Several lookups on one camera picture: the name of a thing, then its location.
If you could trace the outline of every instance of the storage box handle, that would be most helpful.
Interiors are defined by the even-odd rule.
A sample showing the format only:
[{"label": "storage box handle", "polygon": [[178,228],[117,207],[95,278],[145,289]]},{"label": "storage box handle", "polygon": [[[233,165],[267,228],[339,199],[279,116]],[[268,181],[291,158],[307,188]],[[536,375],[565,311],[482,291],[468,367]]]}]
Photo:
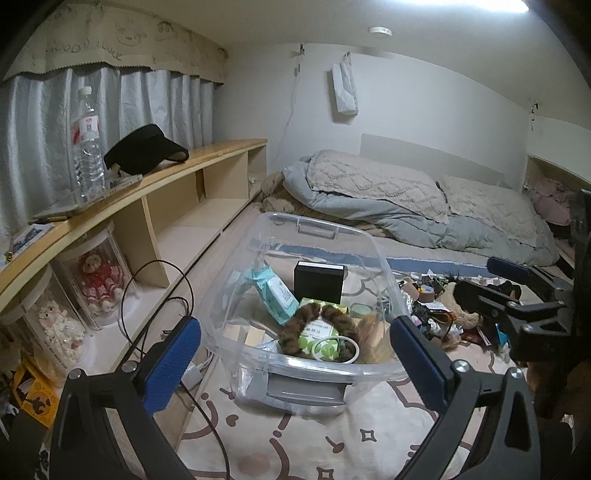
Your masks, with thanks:
[{"label": "storage box handle", "polygon": [[345,405],[345,387],[349,384],[302,380],[269,373],[267,396],[298,405],[338,407]]},{"label": "storage box handle", "polygon": [[319,236],[321,238],[334,240],[338,230],[339,227],[336,225],[323,222],[322,220],[306,220],[303,218],[297,219],[297,232],[303,233],[304,235]]}]

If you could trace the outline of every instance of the brown fuzzy item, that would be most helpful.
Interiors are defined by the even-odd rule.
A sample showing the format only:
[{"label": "brown fuzzy item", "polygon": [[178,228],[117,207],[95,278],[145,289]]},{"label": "brown fuzzy item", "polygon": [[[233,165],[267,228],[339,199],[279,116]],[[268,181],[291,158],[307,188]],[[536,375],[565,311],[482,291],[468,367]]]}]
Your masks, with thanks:
[{"label": "brown fuzzy item", "polygon": [[462,310],[456,303],[456,299],[453,297],[453,291],[456,288],[454,282],[448,283],[445,287],[445,291],[437,297],[437,301],[443,303],[448,309],[456,314],[457,318],[455,324],[458,327],[462,327],[464,331],[471,330],[482,324],[480,315],[477,313],[468,313]]},{"label": "brown fuzzy item", "polygon": [[300,335],[308,322],[318,318],[319,314],[320,305],[316,302],[306,303],[295,311],[279,334],[279,345],[284,355],[301,355]]},{"label": "brown fuzzy item", "polygon": [[[344,314],[339,309],[331,305],[325,305],[322,308],[322,318],[334,326],[339,332],[339,335],[350,338],[355,343],[357,343],[357,345],[359,345],[359,335],[357,333],[357,328],[355,327],[355,324],[349,315]],[[355,347],[351,343],[345,342],[345,347],[339,352],[339,357],[335,361],[338,363],[343,363],[351,360],[354,356]]]}]

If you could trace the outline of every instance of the yellow box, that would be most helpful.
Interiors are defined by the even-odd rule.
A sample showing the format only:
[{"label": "yellow box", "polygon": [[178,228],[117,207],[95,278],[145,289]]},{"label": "yellow box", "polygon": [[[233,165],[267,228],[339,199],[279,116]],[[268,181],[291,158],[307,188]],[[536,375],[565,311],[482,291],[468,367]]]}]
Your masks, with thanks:
[{"label": "yellow box", "polygon": [[[22,383],[23,378],[28,376],[27,374],[32,376],[33,384],[23,399],[23,393],[18,390],[18,386]],[[57,405],[60,399],[42,373],[26,357],[23,358],[14,374],[12,393],[22,410],[47,428],[51,427],[56,418]]]}]

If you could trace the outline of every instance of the wet wipes package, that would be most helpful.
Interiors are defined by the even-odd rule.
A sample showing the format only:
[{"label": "wet wipes package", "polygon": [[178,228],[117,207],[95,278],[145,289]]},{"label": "wet wipes package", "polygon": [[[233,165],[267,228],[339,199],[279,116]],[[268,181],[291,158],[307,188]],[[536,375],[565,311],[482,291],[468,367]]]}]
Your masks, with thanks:
[{"label": "wet wipes package", "polygon": [[299,304],[283,280],[269,265],[263,266],[258,271],[252,270],[246,276],[254,282],[261,301],[271,316],[279,325],[285,325],[296,312]]}]

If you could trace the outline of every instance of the smoke detector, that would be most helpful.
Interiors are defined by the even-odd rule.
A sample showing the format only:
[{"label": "smoke detector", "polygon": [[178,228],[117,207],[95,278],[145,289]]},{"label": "smoke detector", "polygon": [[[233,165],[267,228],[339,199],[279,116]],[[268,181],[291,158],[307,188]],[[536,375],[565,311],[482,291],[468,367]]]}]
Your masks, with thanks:
[{"label": "smoke detector", "polygon": [[369,27],[369,33],[377,33],[380,35],[392,36],[392,30],[386,27]]}]

